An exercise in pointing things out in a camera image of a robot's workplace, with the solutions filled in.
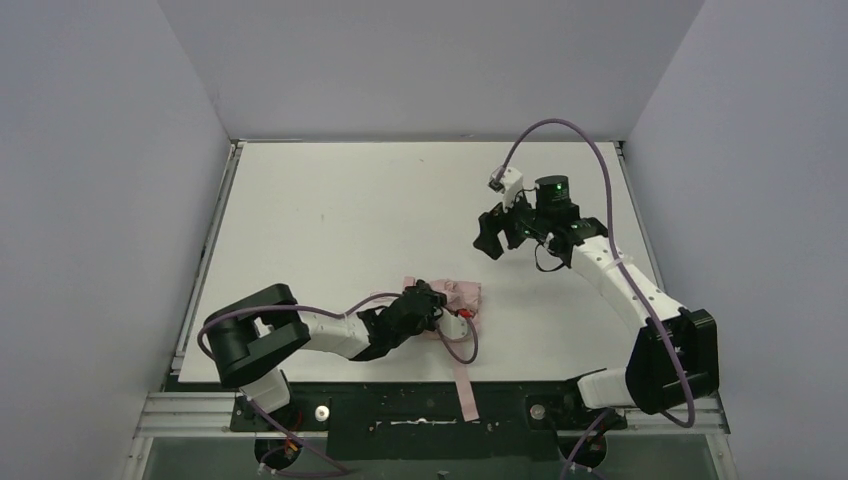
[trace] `pink cloth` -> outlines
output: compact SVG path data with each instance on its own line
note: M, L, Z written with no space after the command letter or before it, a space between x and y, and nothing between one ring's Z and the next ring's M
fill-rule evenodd
M466 309L474 314L471 322L474 324L479 337L480 334L480 303L482 300L482 287L477 282L463 282L455 280L434 280L427 282L437 292L444 293L448 298L447 309L457 311ZM403 286L409 287L415 284L415 277L405 277ZM429 338L438 339L435 332L425 332ZM464 342L470 338L470 334L455 342ZM450 357L453 364L453 379L456 384L456 392L459 395L459 404L462 407L462 418L466 422L477 420L480 414L477 412L477 402L474 400L474 391L471 389L471 380L468 378L468 369L465 365Z

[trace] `wall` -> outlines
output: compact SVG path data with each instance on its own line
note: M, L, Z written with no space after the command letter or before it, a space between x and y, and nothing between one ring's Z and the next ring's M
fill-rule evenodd
M115 478L228 144L153 0L0 15L0 478Z
M845 478L846 24L707 0L625 145L669 290L719 322L745 480Z
M512 140L624 138L703 0L159 3L234 138Z

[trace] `white table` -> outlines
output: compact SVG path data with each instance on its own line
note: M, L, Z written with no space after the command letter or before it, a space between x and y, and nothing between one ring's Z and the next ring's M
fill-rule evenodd
M653 278L613 144L601 144L620 248ZM509 143L253 143L245 145L192 324L181 382L217 382L194 337L212 312L273 283L298 302L342 311L403 277L483 284L480 354L472 381L564 380L627 363L633 338L594 288L569 270L536 271L532 241L492 261L475 250L486 187ZM600 168L583 143L526 143L512 166L525 185L568 175L583 216L606 223ZM545 266L558 263L542 258ZM295 382L452 381L438 341L413 338L387 357L350 362L299 351Z

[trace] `pink fabric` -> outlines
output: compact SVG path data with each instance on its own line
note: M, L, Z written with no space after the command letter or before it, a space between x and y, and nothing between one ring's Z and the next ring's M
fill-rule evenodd
M448 297L447 309L457 311L466 309L474 313L471 322L480 334L480 303L482 300L482 287L477 282L463 282L455 280L434 280L427 282L430 287L437 292L444 293ZM409 287L415 284L415 277L404 277L403 286ZM424 332L429 338L437 339L439 335L435 332ZM466 338L455 342L464 342ZM456 384L456 392L459 395L459 405L462 407L462 418L466 422L477 420L480 414L477 412L477 402L474 399L474 391L471 389L471 380L468 377L468 369L465 365L457 362L450 354L451 364L453 365L453 379Z

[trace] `folded cloth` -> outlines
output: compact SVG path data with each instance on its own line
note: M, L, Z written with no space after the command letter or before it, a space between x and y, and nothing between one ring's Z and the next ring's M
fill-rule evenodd
M464 282L456 280L434 280L427 282L430 287L444 293L447 296L446 308L452 312L458 310L468 310L474 316L469 320L474 324L477 330L477 335L480 335L480 303L482 300L482 287L477 282ZM415 277L405 277L403 286L409 287L415 285ZM439 336L435 332L424 332L429 338L438 339ZM464 342L468 340L470 335L465 338L454 340L454 342ZM456 392L459 395L459 404L462 407L462 418L466 422L477 420L480 414L477 412L477 402L474 400L474 391L471 389L471 380L468 378L468 369L465 365L459 363L451 356L453 365L453 379L456 384Z

